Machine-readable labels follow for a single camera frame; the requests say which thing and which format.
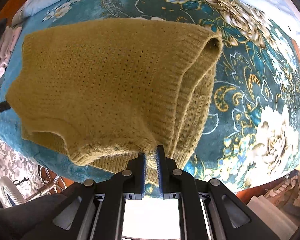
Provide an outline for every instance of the yellow knit sweater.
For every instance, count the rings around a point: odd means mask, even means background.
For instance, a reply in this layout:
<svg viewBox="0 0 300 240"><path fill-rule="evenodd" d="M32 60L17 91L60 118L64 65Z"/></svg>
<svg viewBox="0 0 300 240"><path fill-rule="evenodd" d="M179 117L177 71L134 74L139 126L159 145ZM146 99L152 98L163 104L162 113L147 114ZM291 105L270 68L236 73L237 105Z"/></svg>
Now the yellow knit sweater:
<svg viewBox="0 0 300 240"><path fill-rule="evenodd" d="M219 35L193 25L106 19L48 28L23 43L6 99L23 138L77 165L118 172L138 152L157 182L154 152L183 168L211 101Z"/></svg>

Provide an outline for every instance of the floral fabric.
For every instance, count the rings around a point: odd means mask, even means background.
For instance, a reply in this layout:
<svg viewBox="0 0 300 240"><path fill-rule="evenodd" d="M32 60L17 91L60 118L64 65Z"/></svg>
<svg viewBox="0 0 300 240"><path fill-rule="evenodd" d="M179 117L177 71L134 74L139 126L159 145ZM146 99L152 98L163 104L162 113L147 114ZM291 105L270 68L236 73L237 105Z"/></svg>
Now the floral fabric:
<svg viewBox="0 0 300 240"><path fill-rule="evenodd" d="M198 179L219 178L237 191L277 179L298 165L297 54L290 37L274 21L238 0L62 0L24 25L10 61L14 65L7 68L9 74L0 87L0 100L21 69L21 45L27 33L108 17L186 22L223 36L209 116L184 170ZM92 178L98 182L111 176L91 166L76 166L65 155L23 140L20 120L13 110L0 114L0 138L75 181ZM158 187L147 184L146 193L158 196Z"/></svg>
<svg viewBox="0 0 300 240"><path fill-rule="evenodd" d="M29 179L17 185L18 190L24 198L34 194L42 186L37 163L22 156L0 140L0 179L3 176L7 176L12 182L18 180L17 183L24 178ZM4 207L10 207L1 191L1 187L0 201Z"/></svg>

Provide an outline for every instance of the blue gripper pad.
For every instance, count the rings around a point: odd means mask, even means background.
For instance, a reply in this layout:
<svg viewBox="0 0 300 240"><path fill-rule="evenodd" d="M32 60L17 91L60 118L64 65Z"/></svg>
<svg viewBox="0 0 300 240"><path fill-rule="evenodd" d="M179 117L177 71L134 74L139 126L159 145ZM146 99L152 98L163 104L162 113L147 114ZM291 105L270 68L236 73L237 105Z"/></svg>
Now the blue gripper pad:
<svg viewBox="0 0 300 240"><path fill-rule="evenodd" d="M142 154L142 158L143 158L143 166L142 166L141 174L143 177L142 177L141 193L142 193L142 198L144 198L146 192L146 155Z"/></svg>
<svg viewBox="0 0 300 240"><path fill-rule="evenodd" d="M158 149L157 149L157 153L156 153L156 162L157 162L157 172L158 172L158 181L159 181L160 196L163 198L162 171L161 171L161 167L160 167L160 160L159 160L159 151L158 151Z"/></svg>

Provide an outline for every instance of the bed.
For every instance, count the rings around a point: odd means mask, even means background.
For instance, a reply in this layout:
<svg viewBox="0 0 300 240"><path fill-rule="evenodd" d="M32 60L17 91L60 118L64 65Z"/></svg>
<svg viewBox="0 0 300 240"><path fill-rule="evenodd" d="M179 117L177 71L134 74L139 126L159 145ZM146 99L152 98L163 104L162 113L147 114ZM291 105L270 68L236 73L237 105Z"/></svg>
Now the bed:
<svg viewBox="0 0 300 240"><path fill-rule="evenodd" d="M24 21L23 30L0 79L0 102L21 70L22 42L28 33L109 17L198 24L221 33L224 49L205 128L183 169L198 179L219 178L235 192L282 177L298 165L300 61L290 36L299 43L300 21L284 0L30 1L15 20ZM272 14L254 8L266 5L272 6ZM74 165L65 155L23 140L20 119L12 109L0 114L0 139L77 182L112 176L89 165ZM159 196L158 187L147 183L146 194Z"/></svg>

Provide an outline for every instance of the white flower pattern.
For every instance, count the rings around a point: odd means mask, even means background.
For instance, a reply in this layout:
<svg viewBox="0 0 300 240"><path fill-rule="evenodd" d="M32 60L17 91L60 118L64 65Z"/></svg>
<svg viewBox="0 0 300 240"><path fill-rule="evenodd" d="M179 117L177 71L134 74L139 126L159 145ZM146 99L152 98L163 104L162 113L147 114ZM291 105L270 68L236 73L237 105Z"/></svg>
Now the white flower pattern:
<svg viewBox="0 0 300 240"><path fill-rule="evenodd" d="M255 163L245 176L245 184L254 187L280 178L289 158L298 153L298 131L289 123L285 105L282 114L266 106L257 127L256 142L247 159Z"/></svg>
<svg viewBox="0 0 300 240"><path fill-rule="evenodd" d="M50 20L52 18L53 21L56 21L57 19L63 17L71 8L74 3L81 1L81 0L68 0L67 2L55 6L51 11L48 10L46 13L46 16L43 18L42 21Z"/></svg>
<svg viewBox="0 0 300 240"><path fill-rule="evenodd" d="M275 29L275 33L278 35L278 37L274 35L274 39L279 51L293 71L297 71L297 61L288 41L282 36L278 29Z"/></svg>
<svg viewBox="0 0 300 240"><path fill-rule="evenodd" d="M273 77L274 81L278 85L283 85L285 88L287 88L289 86L289 80L287 79L284 71L282 70L283 67L281 66L279 61L276 59L276 57L271 54L271 52L269 50L267 50L267 53L270 56L272 63L273 63L273 67L275 69L275 76Z"/></svg>

